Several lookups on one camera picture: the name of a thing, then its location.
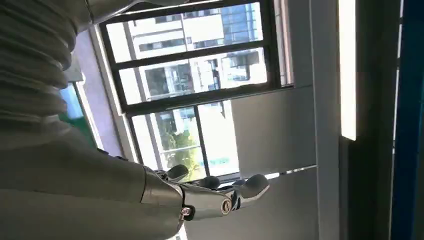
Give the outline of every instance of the screw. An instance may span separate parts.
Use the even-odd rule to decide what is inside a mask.
[[[231,211],[231,201],[227,198],[222,202],[222,207],[221,207],[221,211],[222,214],[227,215],[230,213]]]
[[[192,213],[192,210],[189,207],[183,207],[181,210],[181,215],[189,216]]]

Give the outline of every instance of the glass pane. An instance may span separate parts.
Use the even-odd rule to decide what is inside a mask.
[[[169,170],[183,164],[189,169],[186,181],[206,176],[193,107],[135,116],[132,121],[146,166]]]
[[[262,40],[260,26],[260,4],[256,2],[113,23],[107,25],[107,31],[119,63]],[[233,33],[243,37],[224,40],[224,34]]]
[[[188,175],[182,182],[199,180],[206,177],[203,163],[202,149],[200,146],[188,149],[176,149],[161,154],[164,169],[182,164],[188,168]]]
[[[83,105],[78,98],[74,84],[76,83],[69,83],[67,88],[60,90],[60,95],[66,102],[66,112],[59,114],[59,118],[63,122],[69,123],[79,129],[88,140],[88,143],[95,148],[96,143],[93,138],[93,132],[90,124],[84,117]]]
[[[141,66],[119,73],[128,104],[267,81],[263,48]]]
[[[199,105],[207,162],[212,176],[239,172],[231,102]]]

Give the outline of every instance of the fluorescent light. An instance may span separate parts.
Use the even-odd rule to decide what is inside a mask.
[[[267,174],[265,175],[265,178],[270,180],[270,179],[276,179],[280,176],[279,172],[275,172],[275,173],[271,173],[271,174]]]
[[[226,187],[226,186],[231,186],[231,185],[233,185],[233,183],[235,183],[235,181],[222,183],[221,185],[219,185],[219,188],[223,188],[223,187]]]
[[[341,135],[356,140],[356,3],[338,0]]]

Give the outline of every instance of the gray wall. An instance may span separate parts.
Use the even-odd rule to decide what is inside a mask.
[[[121,143],[117,137],[109,100],[88,31],[78,35],[74,52],[86,78],[83,87],[103,148],[111,156],[122,156]]]
[[[266,195],[249,208],[222,218],[185,224],[189,240],[318,239],[316,170],[270,180]]]
[[[240,172],[285,172],[315,164],[312,87],[231,101]],[[189,240],[318,239],[317,172],[271,179],[254,206],[227,217],[188,222]]]
[[[242,176],[315,164],[312,87],[235,99],[231,108]]]

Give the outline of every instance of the tree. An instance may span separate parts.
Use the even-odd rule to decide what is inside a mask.
[[[159,126],[164,149],[173,150],[196,145],[193,136],[190,135],[188,130],[180,133],[173,132],[167,124]],[[199,178],[200,165],[196,160],[198,148],[191,148],[187,150],[180,150],[170,153],[165,153],[165,160],[167,167],[182,164],[188,168],[188,175],[183,181],[191,181]]]

